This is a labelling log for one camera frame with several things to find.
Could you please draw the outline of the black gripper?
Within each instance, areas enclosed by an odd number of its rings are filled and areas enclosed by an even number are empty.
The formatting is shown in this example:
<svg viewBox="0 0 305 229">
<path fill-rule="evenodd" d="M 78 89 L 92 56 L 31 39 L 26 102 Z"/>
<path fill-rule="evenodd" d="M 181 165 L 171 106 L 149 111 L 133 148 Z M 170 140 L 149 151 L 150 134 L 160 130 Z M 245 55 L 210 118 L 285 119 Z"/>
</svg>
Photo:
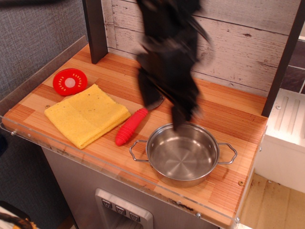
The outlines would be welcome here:
<svg viewBox="0 0 305 229">
<path fill-rule="evenodd" d="M 172 123 L 174 131 L 190 121 L 198 110 L 199 90 L 191 76 L 197 61 L 197 40 L 168 40 L 158 42 L 143 39 L 144 52 L 138 54 L 140 64 L 138 85 L 145 107 L 157 107 L 160 96 L 174 105 Z"/>
</svg>

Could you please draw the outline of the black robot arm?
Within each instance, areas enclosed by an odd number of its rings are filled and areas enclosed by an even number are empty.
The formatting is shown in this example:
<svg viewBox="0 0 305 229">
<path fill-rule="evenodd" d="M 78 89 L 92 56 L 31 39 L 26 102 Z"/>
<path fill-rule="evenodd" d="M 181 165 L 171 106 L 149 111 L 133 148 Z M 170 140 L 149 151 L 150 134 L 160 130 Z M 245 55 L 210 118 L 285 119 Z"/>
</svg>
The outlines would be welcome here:
<svg viewBox="0 0 305 229">
<path fill-rule="evenodd" d="M 208 43 L 211 38 L 194 19 L 201 6 L 198 0 L 139 0 L 142 13 L 144 53 L 137 56 L 140 64 L 138 85 L 144 106 L 150 110 L 164 96 L 173 104 L 174 130 L 200 112 L 200 94 L 191 69 L 197 63 L 198 36 Z"/>
</svg>

